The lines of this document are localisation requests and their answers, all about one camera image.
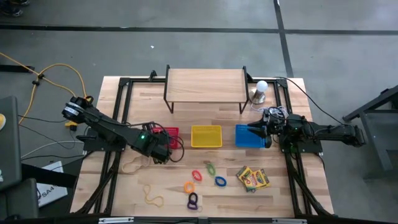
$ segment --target green rubber band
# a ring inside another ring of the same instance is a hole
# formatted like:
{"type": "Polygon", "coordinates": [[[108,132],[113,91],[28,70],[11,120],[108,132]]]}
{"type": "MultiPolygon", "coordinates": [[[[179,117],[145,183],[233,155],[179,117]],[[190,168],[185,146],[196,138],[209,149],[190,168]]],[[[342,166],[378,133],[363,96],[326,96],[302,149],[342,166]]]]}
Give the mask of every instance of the green rubber band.
{"type": "Polygon", "coordinates": [[[214,168],[214,165],[212,163],[207,163],[206,167],[210,175],[216,175],[216,169],[214,168]]]}

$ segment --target concrete floor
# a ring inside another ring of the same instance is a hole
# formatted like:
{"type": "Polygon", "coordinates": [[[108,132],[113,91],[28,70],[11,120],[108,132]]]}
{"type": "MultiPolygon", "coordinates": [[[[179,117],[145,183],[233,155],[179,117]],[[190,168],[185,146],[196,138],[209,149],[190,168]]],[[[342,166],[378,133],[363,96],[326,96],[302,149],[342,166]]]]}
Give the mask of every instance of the concrete floor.
{"type": "MultiPolygon", "coordinates": [[[[398,2],[394,0],[280,0],[286,29],[397,30],[398,2]]],[[[0,17],[2,24],[115,27],[217,27],[277,29],[272,0],[36,0],[21,18],[0,17]]],[[[256,77],[285,76],[279,34],[221,34],[172,32],[73,32],[0,30],[0,49],[40,70],[53,63],[68,63],[81,72],[87,92],[98,96],[105,75],[159,74],[165,65],[176,68],[240,68],[256,77]]],[[[305,79],[307,93],[327,112],[340,118],[369,101],[385,88],[398,84],[398,35],[287,35],[294,77],[305,79]]],[[[10,63],[0,58],[0,63],[10,63]]],[[[66,68],[47,73],[51,80],[81,94],[77,76],[66,68]]],[[[0,98],[18,97],[23,114],[30,98],[33,75],[0,74],[0,98]]],[[[61,110],[70,95],[54,86],[39,86],[29,116],[62,120],[61,110]]],[[[311,105],[318,123],[336,124],[311,105]]],[[[63,124],[25,120],[58,141],[71,140],[63,124]]],[[[21,128],[22,154],[50,143],[21,128]]],[[[353,148],[324,142],[324,159],[335,213],[341,217],[396,222],[398,182],[364,182],[362,177],[379,169],[369,146],[353,148]]],[[[71,150],[48,147],[33,154],[74,156],[71,150]]],[[[48,158],[27,161],[35,166],[48,158]]],[[[65,167],[77,173],[79,166],[65,167]]],[[[42,212],[66,212],[65,198],[42,212]]]]}

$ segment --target white light bulb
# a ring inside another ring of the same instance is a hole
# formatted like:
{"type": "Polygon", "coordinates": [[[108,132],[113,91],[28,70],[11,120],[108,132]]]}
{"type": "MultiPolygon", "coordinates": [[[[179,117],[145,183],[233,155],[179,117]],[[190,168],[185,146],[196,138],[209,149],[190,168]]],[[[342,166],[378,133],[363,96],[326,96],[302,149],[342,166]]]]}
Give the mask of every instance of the white light bulb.
{"type": "Polygon", "coordinates": [[[257,91],[265,92],[268,88],[268,84],[265,81],[259,81],[256,85],[257,91]]]}

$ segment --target white paper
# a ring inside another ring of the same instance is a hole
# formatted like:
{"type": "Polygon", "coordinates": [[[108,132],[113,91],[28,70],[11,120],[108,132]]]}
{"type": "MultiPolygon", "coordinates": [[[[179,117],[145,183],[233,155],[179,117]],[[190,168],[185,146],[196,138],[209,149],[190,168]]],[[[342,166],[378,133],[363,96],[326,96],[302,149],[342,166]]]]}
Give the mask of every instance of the white paper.
{"type": "MultiPolygon", "coordinates": [[[[54,162],[53,164],[47,165],[43,167],[43,169],[52,170],[55,172],[63,173],[63,167],[61,161],[54,162]]],[[[37,184],[37,196],[39,197],[40,192],[40,199],[39,199],[39,207],[46,205],[50,202],[53,202],[57,199],[60,199],[66,195],[68,195],[68,190],[66,187],[58,187],[50,184],[37,184]]]]}

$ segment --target wooden platform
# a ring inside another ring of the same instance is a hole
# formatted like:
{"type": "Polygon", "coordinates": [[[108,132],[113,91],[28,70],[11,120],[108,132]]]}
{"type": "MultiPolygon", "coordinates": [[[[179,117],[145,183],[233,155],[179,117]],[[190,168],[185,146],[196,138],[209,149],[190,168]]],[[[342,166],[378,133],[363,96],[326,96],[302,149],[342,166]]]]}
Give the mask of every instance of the wooden platform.
{"type": "Polygon", "coordinates": [[[169,70],[166,100],[171,103],[244,103],[243,69],[169,70]]]}
{"type": "MultiPolygon", "coordinates": [[[[293,80],[305,89],[301,78],[294,78],[293,80]]],[[[108,116],[113,113],[118,83],[119,77],[104,77],[97,108],[108,116]]],[[[293,112],[311,119],[307,97],[291,83],[289,83],[289,93],[293,112]]],[[[133,160],[132,164],[126,166],[126,171],[135,171],[135,173],[126,174],[119,170],[112,215],[165,217],[293,216],[285,159],[279,151],[278,144],[273,143],[270,149],[264,150],[236,148],[234,146],[235,124],[247,124],[256,121],[261,117],[260,113],[253,111],[248,105],[245,112],[239,114],[236,103],[182,103],[175,107],[174,114],[170,114],[164,103],[163,94],[163,83],[135,83],[132,89],[128,121],[130,123],[156,121],[165,127],[179,127],[180,137],[185,141],[185,157],[176,164],[169,162],[166,165],[154,165],[151,162],[149,167],[144,167],[148,161],[146,157],[133,150],[126,150],[121,159],[121,166],[133,160]],[[222,125],[223,147],[212,150],[192,149],[190,147],[190,131],[191,125],[195,124],[222,125]],[[207,174],[205,169],[204,162],[206,161],[214,163],[217,174],[226,178],[228,185],[225,188],[214,185],[214,179],[207,174]],[[242,183],[235,177],[235,173],[245,165],[253,169],[264,168],[271,181],[271,187],[258,190],[254,194],[246,193],[242,183]],[[193,169],[200,170],[204,177],[202,183],[196,183],[195,192],[199,195],[198,204],[201,206],[197,212],[187,209],[188,195],[183,190],[184,183],[193,180],[191,175],[193,169]],[[152,186],[149,198],[157,195],[164,197],[162,208],[145,203],[142,188],[146,184],[152,186]]],[[[266,91],[266,96],[265,105],[275,106],[272,86],[266,91]]],[[[123,107],[124,104],[122,103],[119,120],[123,107]]],[[[177,159],[180,154],[181,150],[174,150],[172,157],[177,159]]],[[[83,161],[71,212],[78,210],[98,185],[103,157],[103,152],[94,152],[83,161]]],[[[303,154],[302,157],[308,187],[325,209],[333,212],[321,161],[312,154],[303,154]]],[[[107,190],[105,190],[104,202],[107,199],[107,190]]],[[[298,197],[303,210],[300,190],[298,190],[298,197]]]]}

